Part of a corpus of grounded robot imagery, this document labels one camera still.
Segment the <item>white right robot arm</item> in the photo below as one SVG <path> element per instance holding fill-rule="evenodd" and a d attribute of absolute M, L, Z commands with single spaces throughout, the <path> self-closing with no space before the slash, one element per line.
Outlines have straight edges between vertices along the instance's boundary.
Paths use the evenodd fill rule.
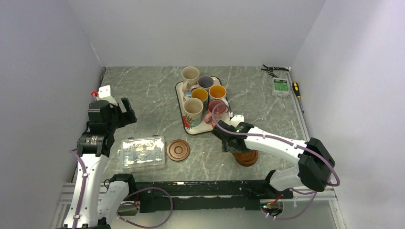
<path fill-rule="evenodd" d="M 263 192 L 275 198 L 281 191 L 306 186 L 315 192 L 323 192 L 332 186 L 330 177 L 335 162 L 323 143 L 311 138 L 309 141 L 294 140 L 268 133 L 252 124 L 240 122 L 237 126 L 220 121 L 212 133 L 222 140 L 223 151 L 247 153 L 251 150 L 280 157 L 293 167 L 268 173 Z"/>

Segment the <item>brown wooden coaster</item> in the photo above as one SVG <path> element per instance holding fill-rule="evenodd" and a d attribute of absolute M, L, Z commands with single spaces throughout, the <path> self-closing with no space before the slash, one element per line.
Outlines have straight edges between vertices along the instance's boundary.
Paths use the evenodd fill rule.
<path fill-rule="evenodd" d="M 256 154 L 257 154 L 256 150 L 250 150 L 249 152 L 233 152 L 232 153 L 233 156 L 236 155 L 236 156 L 239 156 L 239 157 L 250 157 L 250 156 L 253 156 L 253 155 L 256 155 Z"/>
<path fill-rule="evenodd" d="M 186 141 L 176 139 L 168 145 L 166 152 L 171 160 L 180 162 L 190 155 L 191 148 Z"/>
<path fill-rule="evenodd" d="M 244 167 L 250 167 L 256 163 L 256 160 L 252 160 L 252 161 L 238 161 L 237 160 L 237 163 Z"/>
<path fill-rule="evenodd" d="M 257 161 L 258 156 L 257 156 L 257 155 L 253 155 L 253 156 L 250 156 L 250 157 L 239 157 L 239 156 L 234 155 L 234 158 L 236 159 L 236 161 L 237 161 L 237 160 L 238 160 L 238 161 L 252 161 L 252 160 L 256 160 L 256 161 Z"/>

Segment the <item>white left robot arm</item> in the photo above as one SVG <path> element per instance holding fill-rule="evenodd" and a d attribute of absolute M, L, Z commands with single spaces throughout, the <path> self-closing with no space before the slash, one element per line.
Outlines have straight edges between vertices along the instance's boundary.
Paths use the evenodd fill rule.
<path fill-rule="evenodd" d="M 118 104 L 98 100 L 89 104 L 86 130 L 71 154 L 77 160 L 77 179 L 70 209 L 64 219 L 64 229 L 108 229 L 123 200 L 132 200 L 137 194 L 133 175 L 115 174 L 101 198 L 103 173 L 108 164 L 114 133 L 118 128 L 135 123 L 137 118 L 127 98 Z"/>

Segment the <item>clear plastic parts box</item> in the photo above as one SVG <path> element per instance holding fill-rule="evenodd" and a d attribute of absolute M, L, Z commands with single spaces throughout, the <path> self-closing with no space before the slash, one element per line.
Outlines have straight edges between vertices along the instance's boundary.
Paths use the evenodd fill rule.
<path fill-rule="evenodd" d="M 120 163 L 123 169 L 161 167 L 166 163 L 165 139 L 154 135 L 128 138 L 121 142 Z"/>

